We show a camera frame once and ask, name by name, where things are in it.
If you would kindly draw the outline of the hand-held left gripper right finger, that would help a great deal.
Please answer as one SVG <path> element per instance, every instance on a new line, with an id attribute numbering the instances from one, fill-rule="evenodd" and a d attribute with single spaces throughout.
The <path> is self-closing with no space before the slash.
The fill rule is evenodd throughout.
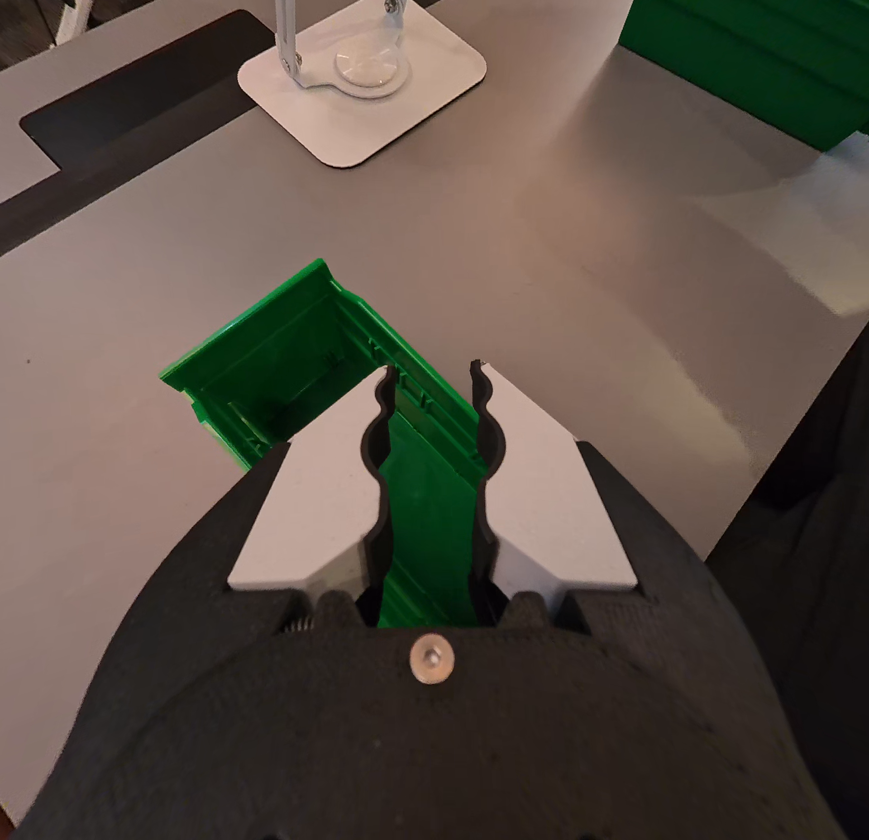
<path id="1" fill-rule="evenodd" d="M 492 364 L 470 365 L 485 466 L 475 496 L 468 589 L 482 626 L 521 593 L 558 618 L 571 591 L 630 593 L 639 579 L 579 441 Z"/>

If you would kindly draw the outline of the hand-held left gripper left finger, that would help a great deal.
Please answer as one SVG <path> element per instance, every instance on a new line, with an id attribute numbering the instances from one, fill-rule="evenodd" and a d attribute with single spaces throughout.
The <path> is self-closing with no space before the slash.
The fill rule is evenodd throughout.
<path id="1" fill-rule="evenodd" d="M 381 467 L 390 454 L 397 370 L 384 365 L 289 441 L 228 577 L 235 592 L 296 590 L 310 605 L 346 593 L 380 621 L 394 529 Z"/>

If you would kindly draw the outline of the white perforated bar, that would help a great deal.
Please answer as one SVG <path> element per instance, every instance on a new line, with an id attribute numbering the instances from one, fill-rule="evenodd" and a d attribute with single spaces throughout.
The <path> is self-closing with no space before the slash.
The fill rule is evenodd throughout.
<path id="1" fill-rule="evenodd" d="M 94 1 L 62 0 L 63 9 L 54 36 L 54 46 L 71 42 L 89 29 Z"/>

